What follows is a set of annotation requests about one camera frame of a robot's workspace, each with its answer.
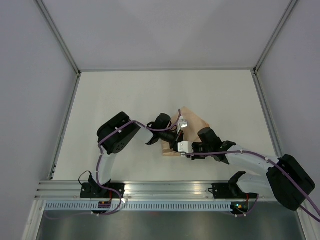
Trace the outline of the peach cloth napkin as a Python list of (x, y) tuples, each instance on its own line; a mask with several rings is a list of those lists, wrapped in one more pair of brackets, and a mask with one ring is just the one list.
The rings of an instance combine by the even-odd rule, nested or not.
[[(209, 123), (205, 120), (200, 118), (197, 114), (191, 111), (187, 107), (182, 107), (180, 109), (182, 117), (187, 121), (188, 126), (183, 128), (184, 132), (184, 141), (189, 142), (200, 142), (200, 137), (198, 136), (198, 132), (204, 128), (210, 127)], [(170, 149), (170, 144), (165, 142), (164, 140), (161, 141), (162, 147), (162, 156), (164, 157), (179, 157), (180, 153), (175, 152)]]

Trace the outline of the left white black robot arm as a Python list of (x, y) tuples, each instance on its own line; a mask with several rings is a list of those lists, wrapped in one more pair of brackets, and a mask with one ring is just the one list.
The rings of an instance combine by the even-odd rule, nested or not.
[(169, 144), (171, 150), (177, 151), (178, 143), (184, 140), (183, 129), (187, 126), (188, 122), (180, 110), (175, 122), (172, 122), (169, 115), (161, 113), (155, 121), (147, 125), (132, 120), (123, 111), (118, 113), (97, 131), (99, 159), (95, 174), (89, 179), (92, 193), (98, 198), (108, 195), (116, 156), (132, 139), (137, 139), (148, 146), (162, 140)]

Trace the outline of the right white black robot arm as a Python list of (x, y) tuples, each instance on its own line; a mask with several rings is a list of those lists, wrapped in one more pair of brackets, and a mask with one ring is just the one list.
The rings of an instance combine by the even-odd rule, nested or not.
[(209, 127), (198, 132), (200, 142), (191, 144), (186, 154), (192, 160), (214, 158), (217, 162), (240, 167), (228, 181), (234, 198), (244, 195), (275, 198), (283, 207), (296, 211), (309, 200), (314, 181), (291, 155), (268, 156), (249, 151), (235, 142), (222, 141)]

